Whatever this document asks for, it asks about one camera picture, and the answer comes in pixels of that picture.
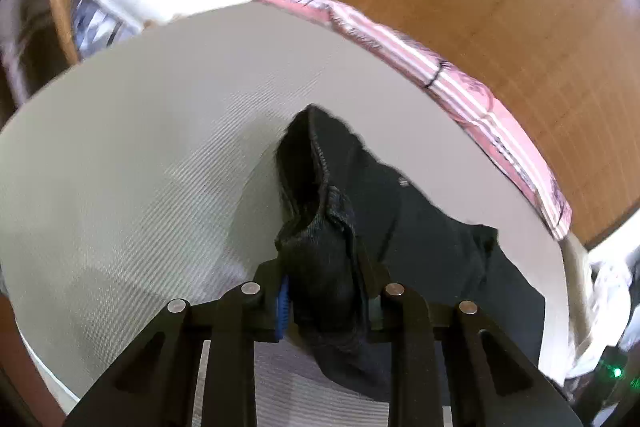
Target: white tabletop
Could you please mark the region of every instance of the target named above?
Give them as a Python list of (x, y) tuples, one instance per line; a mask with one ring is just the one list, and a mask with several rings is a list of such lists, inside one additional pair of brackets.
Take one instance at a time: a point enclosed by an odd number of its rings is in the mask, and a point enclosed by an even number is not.
[[(447, 214), (499, 230), (545, 296), (540, 369), (562, 380), (562, 257), (528, 201), (399, 73), (260, 4), (101, 52), (0, 134), (0, 263), (17, 323), (52, 373), (82, 396), (163, 303), (217, 298), (276, 255), (273, 151), (309, 103), (346, 120)], [(290, 344), (256, 359), (260, 425), (386, 425), (384, 405), (330, 383)], [(285, 395), (277, 403), (273, 389)]]

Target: wooden floor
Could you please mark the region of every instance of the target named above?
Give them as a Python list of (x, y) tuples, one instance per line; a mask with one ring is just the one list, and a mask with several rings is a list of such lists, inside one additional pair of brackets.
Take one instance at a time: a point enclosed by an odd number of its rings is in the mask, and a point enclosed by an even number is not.
[(31, 362), (15, 324), (9, 299), (3, 295), (0, 295), (0, 367), (42, 427), (62, 425), (65, 414)]
[(554, 170), (583, 242), (640, 200), (640, 0), (341, 0), (482, 80)]

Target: striped fabric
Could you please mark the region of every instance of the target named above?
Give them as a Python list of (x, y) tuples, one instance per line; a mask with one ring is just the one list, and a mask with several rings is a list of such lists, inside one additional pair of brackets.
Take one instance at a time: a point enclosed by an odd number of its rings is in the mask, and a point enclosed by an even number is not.
[[(482, 82), (420, 42), (371, 21), (348, 4), (335, 0), (258, 1), (327, 26), (417, 84), (519, 188), (557, 241), (569, 232), (572, 211), (556, 177), (513, 115)], [(136, 33), (90, 0), (78, 0), (74, 26), (82, 58)]]
[(82, 59), (137, 33), (93, 0), (72, 0), (72, 5), (74, 41)]

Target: white table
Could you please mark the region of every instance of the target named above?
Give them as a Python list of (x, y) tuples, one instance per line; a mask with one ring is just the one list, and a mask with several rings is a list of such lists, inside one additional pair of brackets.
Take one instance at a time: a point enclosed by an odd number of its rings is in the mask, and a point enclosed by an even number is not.
[[(169, 299), (217, 298), (276, 255), (273, 151), (311, 102), (447, 214), (499, 230), (505, 254), (546, 299), (540, 369), (563, 378), (561, 252), (527, 200), (382, 61), (249, 4), (96, 55), (0, 134), (2, 271), (24, 337), (75, 395)], [(256, 353), (260, 425), (386, 425), (384, 405), (328, 382), (290, 344)]]

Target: black garment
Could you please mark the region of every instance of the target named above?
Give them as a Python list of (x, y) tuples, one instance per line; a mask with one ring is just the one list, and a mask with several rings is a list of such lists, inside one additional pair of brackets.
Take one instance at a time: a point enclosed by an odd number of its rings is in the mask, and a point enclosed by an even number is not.
[(356, 236), (394, 281), (425, 300), (475, 301), (537, 364), (545, 301), (504, 256), (495, 229), (446, 216), (313, 105), (289, 125), (276, 159), (292, 214), (276, 247), (295, 322), (328, 378), (389, 400), (389, 346), (364, 339)]

